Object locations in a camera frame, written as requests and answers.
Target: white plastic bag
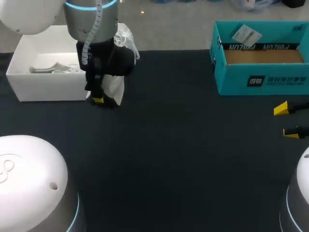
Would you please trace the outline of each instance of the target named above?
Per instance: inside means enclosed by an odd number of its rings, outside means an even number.
[[[230,0],[232,5],[241,11],[261,11],[267,8],[274,0]]]

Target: logo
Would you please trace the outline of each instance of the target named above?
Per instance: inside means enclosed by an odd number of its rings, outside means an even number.
[[[265,76],[250,76],[247,87],[261,87],[263,85]]]
[[[217,64],[217,59],[216,59],[215,54],[213,54],[213,58],[212,58],[212,71],[213,71],[213,73],[216,70],[216,64]]]
[[[218,36],[218,38],[217,38],[217,45],[218,45],[218,48],[219,48],[219,50],[220,50],[220,46],[222,45],[222,41],[221,41],[221,39],[220,39],[219,36]]]
[[[0,155],[0,184],[7,181],[9,178],[9,172],[14,169],[15,163],[20,159],[21,158],[15,154]]]

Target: white open box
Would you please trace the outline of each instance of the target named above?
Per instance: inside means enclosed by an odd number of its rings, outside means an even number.
[[[29,68],[79,64],[76,40],[67,26],[51,26],[37,35],[24,35],[7,70],[7,78],[21,102],[85,100],[84,73],[31,74]]]

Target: black mat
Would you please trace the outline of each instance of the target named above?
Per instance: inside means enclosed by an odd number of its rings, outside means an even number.
[[[280,231],[281,198],[309,145],[282,128],[309,125],[309,112],[274,117],[273,107],[303,97],[219,96],[208,51],[140,56],[116,110],[20,103],[1,76],[0,136],[59,149],[88,232]]]

